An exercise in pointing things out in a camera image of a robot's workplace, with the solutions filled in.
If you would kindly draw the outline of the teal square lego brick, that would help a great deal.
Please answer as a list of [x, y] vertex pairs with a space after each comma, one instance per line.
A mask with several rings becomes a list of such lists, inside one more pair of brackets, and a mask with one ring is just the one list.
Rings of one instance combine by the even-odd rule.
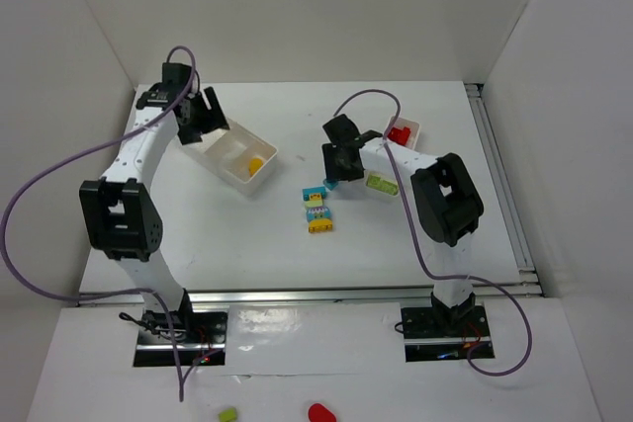
[[323, 185], [329, 190], [332, 191], [338, 186], [339, 182], [337, 180], [323, 180]]

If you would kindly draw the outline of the light green lego brick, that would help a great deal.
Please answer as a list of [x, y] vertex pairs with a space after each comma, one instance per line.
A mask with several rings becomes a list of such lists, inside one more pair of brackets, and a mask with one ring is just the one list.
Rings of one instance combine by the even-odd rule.
[[400, 190], [396, 181], [376, 173], [368, 174], [366, 186], [388, 196], [396, 196]]

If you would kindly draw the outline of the teal and green lego stack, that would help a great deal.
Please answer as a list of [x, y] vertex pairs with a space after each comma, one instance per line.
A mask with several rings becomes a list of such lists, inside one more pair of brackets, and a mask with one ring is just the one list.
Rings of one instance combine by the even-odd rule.
[[325, 186], [302, 189], [302, 198], [306, 210], [322, 208], [326, 197], [327, 188]]

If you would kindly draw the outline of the orange sun round lego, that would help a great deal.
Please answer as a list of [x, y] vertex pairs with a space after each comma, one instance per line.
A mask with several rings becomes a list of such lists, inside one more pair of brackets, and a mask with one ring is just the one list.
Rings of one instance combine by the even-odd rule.
[[250, 177], [253, 177], [264, 165], [264, 160], [261, 157], [255, 156], [248, 162], [247, 171]]

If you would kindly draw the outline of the red lego brick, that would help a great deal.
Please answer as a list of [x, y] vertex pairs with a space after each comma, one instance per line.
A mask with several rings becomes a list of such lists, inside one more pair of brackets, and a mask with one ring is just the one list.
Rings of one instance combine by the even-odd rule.
[[411, 129], [409, 127], [402, 127], [402, 128], [395, 127], [393, 129], [393, 132], [397, 133], [396, 137], [394, 138], [394, 142], [396, 142], [399, 145], [406, 146], [408, 139], [411, 135]]
[[403, 131], [400, 128], [392, 127], [388, 133], [388, 139], [395, 143], [401, 143], [402, 133]]

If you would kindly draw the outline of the teal flower lego brick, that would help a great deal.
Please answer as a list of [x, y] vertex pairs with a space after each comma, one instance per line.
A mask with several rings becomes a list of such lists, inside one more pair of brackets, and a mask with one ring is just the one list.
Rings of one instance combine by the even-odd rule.
[[306, 209], [307, 222], [312, 222], [318, 219], [331, 219], [331, 211], [329, 207], [314, 207]]

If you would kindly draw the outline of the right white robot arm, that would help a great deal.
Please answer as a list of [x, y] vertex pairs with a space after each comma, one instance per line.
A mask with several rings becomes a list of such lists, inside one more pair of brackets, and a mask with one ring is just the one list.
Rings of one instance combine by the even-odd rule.
[[461, 323], [475, 306], [472, 238], [484, 213], [462, 158], [455, 153], [423, 154], [374, 130], [360, 132], [344, 114], [323, 129], [328, 138], [321, 147], [327, 181], [351, 182], [367, 172], [379, 172], [397, 179], [403, 199], [412, 193], [414, 208], [406, 214], [409, 223], [425, 234], [419, 248], [430, 251], [424, 263], [433, 275], [434, 317], [446, 330]]

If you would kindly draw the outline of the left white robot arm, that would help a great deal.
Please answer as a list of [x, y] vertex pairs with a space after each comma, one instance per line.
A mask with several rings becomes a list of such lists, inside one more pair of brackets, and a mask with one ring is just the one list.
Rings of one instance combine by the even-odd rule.
[[123, 141], [99, 179], [83, 182], [79, 190], [91, 246], [144, 290], [140, 323], [155, 332], [191, 333], [195, 317], [187, 291], [160, 251], [163, 221], [150, 196], [153, 177], [173, 139], [198, 144], [210, 132], [229, 128], [215, 90], [201, 90], [196, 82], [193, 67], [165, 62], [160, 82], [136, 102], [137, 134]]

